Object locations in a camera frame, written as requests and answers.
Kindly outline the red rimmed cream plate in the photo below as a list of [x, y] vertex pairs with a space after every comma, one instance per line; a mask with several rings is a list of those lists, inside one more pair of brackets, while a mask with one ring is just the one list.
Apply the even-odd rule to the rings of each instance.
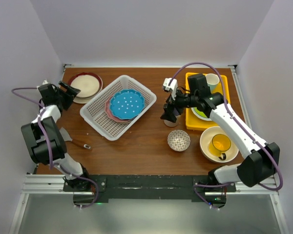
[[95, 73], [83, 72], [71, 77], [68, 85], [80, 90], [76, 95], [77, 98], [86, 99], [95, 96], [102, 90], [103, 81]]

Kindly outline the blue dotted scalloped plate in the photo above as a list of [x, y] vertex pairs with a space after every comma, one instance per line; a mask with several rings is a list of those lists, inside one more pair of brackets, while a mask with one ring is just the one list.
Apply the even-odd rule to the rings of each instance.
[[145, 107], [143, 95], [134, 89], [123, 89], [111, 98], [110, 110], [119, 119], [137, 117]]

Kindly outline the pink dotted scalloped plate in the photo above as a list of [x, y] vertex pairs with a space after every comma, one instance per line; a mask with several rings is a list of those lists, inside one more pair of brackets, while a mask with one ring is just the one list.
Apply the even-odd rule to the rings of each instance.
[[111, 100], [111, 97], [105, 102], [105, 113], [107, 114], [107, 116], [111, 120], [113, 120], [117, 123], [123, 123], [123, 124], [130, 123], [134, 120], [133, 118], [132, 119], [119, 119], [118, 117], [114, 116], [110, 110], [110, 100]]

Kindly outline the mint green flower plate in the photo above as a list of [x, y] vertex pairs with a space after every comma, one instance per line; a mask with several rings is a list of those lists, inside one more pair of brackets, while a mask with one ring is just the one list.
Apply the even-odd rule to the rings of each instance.
[[105, 103], [105, 113], [107, 114], [107, 116], [114, 120], [114, 121], [117, 121], [118, 119], [112, 114], [111, 110], [110, 110], [110, 101], [108, 100], [106, 103]]

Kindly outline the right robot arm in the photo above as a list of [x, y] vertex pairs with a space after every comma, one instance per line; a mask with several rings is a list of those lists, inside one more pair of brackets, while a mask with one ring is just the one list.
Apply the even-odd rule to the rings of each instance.
[[214, 121], [239, 149], [244, 160], [240, 164], [221, 166], [209, 172], [208, 187], [220, 191], [226, 183], [242, 182], [248, 187], [260, 184], [279, 172], [279, 146], [267, 143], [255, 134], [234, 112], [224, 95], [212, 93], [203, 74], [188, 77], [189, 93], [178, 89], [175, 79], [166, 78], [163, 90], [170, 93], [161, 119], [176, 122], [185, 108], [197, 108]]

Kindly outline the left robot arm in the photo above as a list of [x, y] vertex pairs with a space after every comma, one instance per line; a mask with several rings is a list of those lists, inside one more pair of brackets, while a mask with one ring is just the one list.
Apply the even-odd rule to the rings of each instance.
[[59, 82], [59, 86], [44, 82], [37, 90], [41, 95], [41, 99], [36, 102], [39, 113], [32, 122], [21, 127], [32, 161], [60, 171], [65, 183], [72, 189], [89, 190], [89, 174], [81, 163], [68, 154], [65, 140], [57, 126], [62, 112], [68, 110], [80, 90], [63, 81]]

